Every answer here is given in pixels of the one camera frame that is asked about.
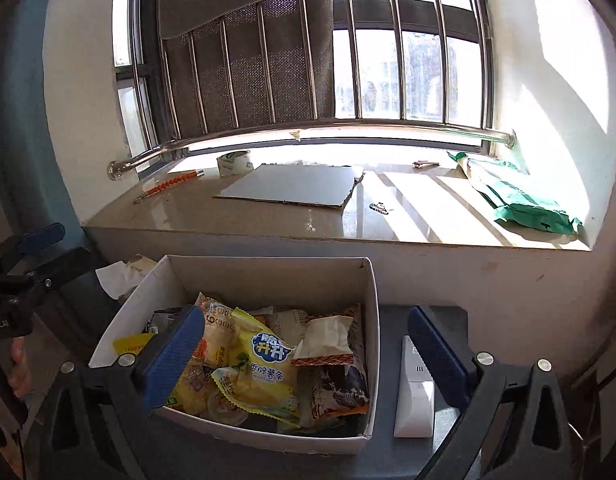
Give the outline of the left hand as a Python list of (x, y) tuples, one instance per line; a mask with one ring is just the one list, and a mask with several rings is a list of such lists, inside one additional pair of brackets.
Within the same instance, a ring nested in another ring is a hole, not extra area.
[(17, 337), (13, 339), (11, 346), (11, 360), (13, 368), (9, 374), (9, 384), (14, 394), (23, 399), (31, 392), (31, 371), (28, 366), (28, 359), (25, 349), (25, 338)]

